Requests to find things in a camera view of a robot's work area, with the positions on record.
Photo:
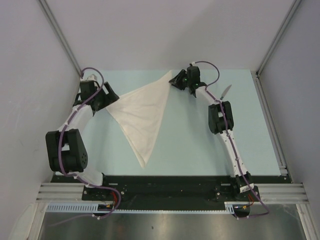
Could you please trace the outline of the aluminium frame post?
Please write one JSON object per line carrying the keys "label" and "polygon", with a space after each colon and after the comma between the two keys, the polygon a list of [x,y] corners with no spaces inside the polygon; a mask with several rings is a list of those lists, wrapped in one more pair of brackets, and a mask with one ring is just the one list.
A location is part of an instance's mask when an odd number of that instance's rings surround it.
{"label": "aluminium frame post", "polygon": [[269,48],[267,49],[266,54],[264,55],[261,63],[259,64],[257,70],[255,71],[255,75],[259,78],[263,73],[266,65],[268,64],[269,60],[271,59],[273,53],[275,52],[277,46],[281,42],[282,38],[284,37],[286,30],[288,29],[289,25],[291,24],[293,18],[295,17],[298,9],[300,8],[303,0],[294,0],[286,13],[279,29],[277,30]]}
{"label": "aluminium frame post", "polygon": [[81,67],[71,49],[70,44],[68,43],[67,38],[65,37],[53,11],[51,10],[50,5],[46,0],[37,0],[36,1],[43,12],[49,26],[51,27],[52,31],[54,32],[58,42],[60,43],[63,51],[65,52],[68,60],[70,61],[72,67],[76,71],[76,73],[81,76]]}

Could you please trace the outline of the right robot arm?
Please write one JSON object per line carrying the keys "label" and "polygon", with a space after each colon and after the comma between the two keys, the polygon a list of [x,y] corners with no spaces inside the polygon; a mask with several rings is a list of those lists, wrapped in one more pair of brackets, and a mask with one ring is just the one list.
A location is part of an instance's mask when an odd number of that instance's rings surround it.
{"label": "right robot arm", "polygon": [[221,97],[215,97],[209,91],[209,86],[215,84],[220,78],[219,69],[212,63],[205,61],[215,68],[217,71],[217,78],[213,82],[206,84],[201,81],[201,72],[198,66],[199,61],[189,64],[186,70],[182,69],[169,83],[183,91],[188,89],[190,95],[202,97],[208,102],[208,127],[212,134],[216,135],[221,144],[224,146],[229,165],[231,167],[231,196],[237,200],[242,201],[245,197],[258,199],[258,191],[254,189],[255,184],[252,176],[246,168],[240,152],[237,148],[234,136],[234,118],[232,113],[231,103],[224,101],[224,98],[231,86],[225,88]]}

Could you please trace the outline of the right aluminium frame post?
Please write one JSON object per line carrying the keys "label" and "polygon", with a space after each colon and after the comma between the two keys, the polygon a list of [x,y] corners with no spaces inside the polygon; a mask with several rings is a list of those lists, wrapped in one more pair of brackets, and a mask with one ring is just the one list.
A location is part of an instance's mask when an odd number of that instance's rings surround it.
{"label": "right aluminium frame post", "polygon": [[288,29],[289,25],[291,24],[293,18],[295,17],[298,9],[300,8],[303,0],[294,0],[286,13],[279,29],[277,30],[269,48],[267,49],[266,54],[264,55],[261,63],[259,64],[257,70],[255,71],[255,75],[259,78],[263,73],[266,65],[268,64],[269,60],[271,59],[273,53],[275,52],[277,46],[281,42],[282,38],[284,37],[286,30]]}

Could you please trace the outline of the teal handled table knife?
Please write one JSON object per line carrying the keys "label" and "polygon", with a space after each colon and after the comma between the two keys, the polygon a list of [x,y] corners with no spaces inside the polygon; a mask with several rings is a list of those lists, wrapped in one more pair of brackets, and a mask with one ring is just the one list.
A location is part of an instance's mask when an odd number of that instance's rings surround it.
{"label": "teal handled table knife", "polygon": [[227,87],[225,88],[225,90],[222,92],[221,97],[220,97],[220,100],[221,100],[221,101],[225,98],[225,96],[227,95],[227,93],[228,93],[228,91],[230,90],[231,87],[232,87],[232,85],[230,84],[230,85],[227,86]]}

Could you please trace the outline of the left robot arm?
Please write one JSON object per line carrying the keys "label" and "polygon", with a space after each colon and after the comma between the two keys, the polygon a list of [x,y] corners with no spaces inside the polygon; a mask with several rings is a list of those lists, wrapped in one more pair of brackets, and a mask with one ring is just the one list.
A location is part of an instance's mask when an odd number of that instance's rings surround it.
{"label": "left robot arm", "polygon": [[96,80],[82,81],[65,123],[45,135],[50,169],[86,185],[94,185],[93,194],[100,200],[110,196],[111,188],[103,183],[101,172],[88,166],[89,157],[82,133],[98,111],[119,99],[108,82],[100,86]]}

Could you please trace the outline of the left aluminium frame post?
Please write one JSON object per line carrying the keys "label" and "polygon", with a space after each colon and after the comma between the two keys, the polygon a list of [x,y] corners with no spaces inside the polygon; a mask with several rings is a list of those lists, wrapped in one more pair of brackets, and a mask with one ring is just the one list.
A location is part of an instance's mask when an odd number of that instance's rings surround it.
{"label": "left aluminium frame post", "polygon": [[67,38],[65,37],[53,11],[51,10],[50,5],[46,0],[37,0],[36,1],[43,12],[49,26],[51,27],[52,31],[54,32],[58,42],[60,43],[63,51],[65,52],[68,60],[70,61],[72,67],[76,71],[76,73],[81,76],[81,67],[71,49],[70,44],[68,43]]}

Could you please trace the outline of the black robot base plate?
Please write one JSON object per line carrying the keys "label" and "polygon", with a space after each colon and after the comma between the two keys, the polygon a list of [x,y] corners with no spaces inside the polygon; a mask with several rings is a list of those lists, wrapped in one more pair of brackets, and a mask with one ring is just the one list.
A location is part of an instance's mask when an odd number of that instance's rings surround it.
{"label": "black robot base plate", "polygon": [[80,199],[97,202],[105,212],[117,206],[123,211],[215,211],[226,202],[252,203],[261,198],[262,184],[291,183],[288,175],[252,176],[253,190],[240,192],[243,178],[229,176],[105,176],[107,189],[82,186]]}

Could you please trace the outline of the aluminium right side rail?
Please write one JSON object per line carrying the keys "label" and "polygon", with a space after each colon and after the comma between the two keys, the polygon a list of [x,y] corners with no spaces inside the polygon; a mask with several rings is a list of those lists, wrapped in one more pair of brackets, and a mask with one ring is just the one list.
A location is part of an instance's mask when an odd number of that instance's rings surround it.
{"label": "aluminium right side rail", "polygon": [[271,114],[271,110],[269,107],[269,104],[267,102],[267,98],[265,95],[265,92],[263,90],[263,86],[261,83],[260,78],[257,76],[257,74],[255,72],[252,72],[252,78],[253,78],[253,82],[256,88],[256,92],[259,98],[259,102],[263,111],[263,115],[266,121],[266,125],[268,128],[268,132],[270,135],[270,139],[272,142],[272,146],[275,152],[275,156],[278,162],[278,166],[279,166],[279,170],[282,176],[288,175],[289,174],[289,170],[287,167],[287,162],[286,162],[286,158],[283,152],[283,148],[281,146],[280,140],[279,140],[279,136],[276,130],[276,126]]}

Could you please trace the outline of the white cloth napkin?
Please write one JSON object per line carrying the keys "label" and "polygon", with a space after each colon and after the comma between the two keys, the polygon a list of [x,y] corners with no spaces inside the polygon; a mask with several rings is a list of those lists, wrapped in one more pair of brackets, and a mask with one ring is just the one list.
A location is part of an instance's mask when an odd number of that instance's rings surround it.
{"label": "white cloth napkin", "polygon": [[144,169],[152,155],[167,105],[173,71],[160,79],[123,94],[106,107],[119,124],[140,166]]}

